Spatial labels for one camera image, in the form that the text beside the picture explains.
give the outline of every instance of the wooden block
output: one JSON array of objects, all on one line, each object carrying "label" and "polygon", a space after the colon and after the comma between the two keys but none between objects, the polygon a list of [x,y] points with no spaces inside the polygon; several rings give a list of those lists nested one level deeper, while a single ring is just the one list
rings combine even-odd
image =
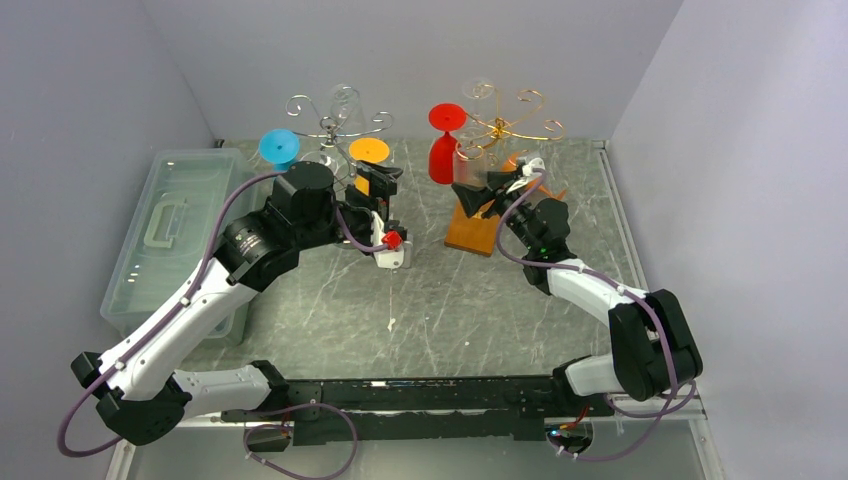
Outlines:
[{"label": "wooden block", "polygon": [[[485,212],[488,208],[486,205],[480,211]],[[499,219],[497,215],[491,218],[468,218],[462,211],[462,205],[456,202],[448,234],[445,235],[445,246],[491,257],[495,251],[495,230]]]}]

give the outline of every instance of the wall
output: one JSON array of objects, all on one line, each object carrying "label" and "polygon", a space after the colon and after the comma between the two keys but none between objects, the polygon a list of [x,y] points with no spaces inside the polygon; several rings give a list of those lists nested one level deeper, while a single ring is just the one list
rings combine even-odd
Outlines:
[{"label": "wall", "polygon": [[285,100],[323,99],[342,82],[362,90],[368,114],[395,115],[392,135],[432,136],[430,108],[462,101],[462,83],[479,75],[510,96],[546,93],[540,118],[561,120],[570,136],[609,138],[681,1],[144,4],[222,138],[312,131],[317,121],[287,117]]},{"label": "wall", "polygon": [[[0,85],[0,478],[103,478],[54,444],[69,363],[118,340],[98,307],[154,154],[212,136],[137,0],[0,3]],[[110,437],[83,410],[75,448]]]},{"label": "wall", "polygon": [[848,478],[848,5],[686,0],[612,138],[729,478]]}]

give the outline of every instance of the gray marble tabletop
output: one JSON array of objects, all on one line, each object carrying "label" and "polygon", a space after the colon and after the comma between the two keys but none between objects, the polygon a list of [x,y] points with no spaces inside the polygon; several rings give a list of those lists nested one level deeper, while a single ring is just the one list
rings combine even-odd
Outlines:
[{"label": "gray marble tabletop", "polygon": [[[288,378],[518,375],[550,373],[573,358],[609,351],[605,326],[529,286],[521,267],[497,251],[486,258],[445,247],[456,198],[427,174],[432,139],[386,142],[390,163],[404,169],[392,210],[414,234],[412,267],[381,270],[370,257],[335,246],[303,252],[299,268],[251,303],[241,345],[199,347],[182,368],[237,368],[264,359]],[[528,141],[510,139],[508,148],[540,148],[522,142]],[[256,151],[255,140],[225,146],[242,149],[246,158]],[[301,151],[309,148],[314,145],[304,142]],[[571,250],[633,285],[592,142],[566,139],[541,151],[550,189],[567,190]],[[255,157],[253,163],[268,169]],[[506,235],[506,247],[521,252]]]}]

